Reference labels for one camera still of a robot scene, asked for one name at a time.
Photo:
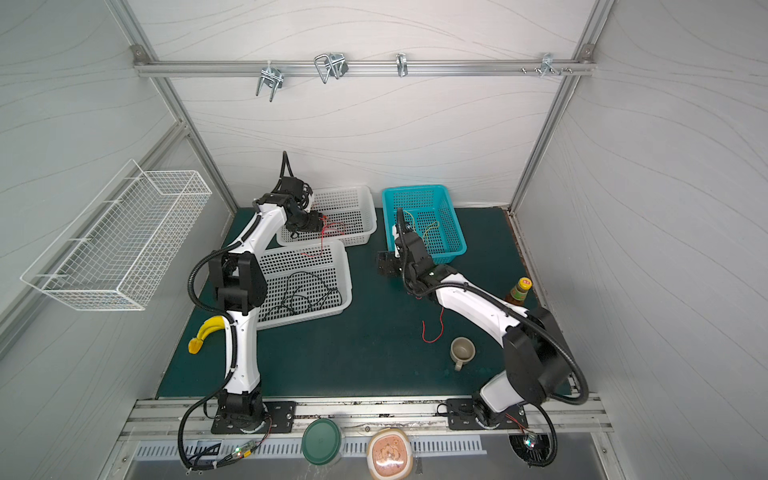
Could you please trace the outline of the red alligator clip lead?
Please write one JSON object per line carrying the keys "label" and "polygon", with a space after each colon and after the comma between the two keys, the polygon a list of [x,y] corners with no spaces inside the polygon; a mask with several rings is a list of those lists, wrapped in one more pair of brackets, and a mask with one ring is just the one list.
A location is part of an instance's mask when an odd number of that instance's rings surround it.
{"label": "red alligator clip lead", "polygon": [[320,243],[306,251],[300,251],[299,254],[306,258],[320,258],[324,252],[324,242],[333,232],[341,235],[346,233],[347,225],[341,221],[332,221],[327,215],[321,216],[322,227],[320,230]]}

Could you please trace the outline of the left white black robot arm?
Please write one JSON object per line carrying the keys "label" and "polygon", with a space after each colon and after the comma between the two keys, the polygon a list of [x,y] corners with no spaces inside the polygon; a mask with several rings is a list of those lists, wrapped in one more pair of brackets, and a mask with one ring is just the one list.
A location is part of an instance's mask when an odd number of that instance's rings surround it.
{"label": "left white black robot arm", "polygon": [[307,183],[281,175],[272,191],[254,201],[254,215],[235,240],[200,260],[188,278],[192,302],[221,316],[228,332],[226,376],[215,392],[217,418],[226,429],[255,431],[266,419],[256,324],[268,286],[259,259],[281,228],[322,229],[322,216],[311,209],[312,199]]}

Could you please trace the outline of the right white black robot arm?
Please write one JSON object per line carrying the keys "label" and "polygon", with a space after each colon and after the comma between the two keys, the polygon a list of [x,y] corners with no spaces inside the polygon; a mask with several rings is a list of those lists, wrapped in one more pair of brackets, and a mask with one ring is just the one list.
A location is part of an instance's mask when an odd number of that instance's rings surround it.
{"label": "right white black robot arm", "polygon": [[394,227],[392,234],[393,249],[378,254],[380,273],[399,278],[409,295],[434,301],[469,320],[502,349],[503,371],[477,394],[479,420],[495,424],[497,416],[522,404],[586,403],[586,376],[549,310],[512,305],[450,265],[435,263],[425,241],[408,227]]}

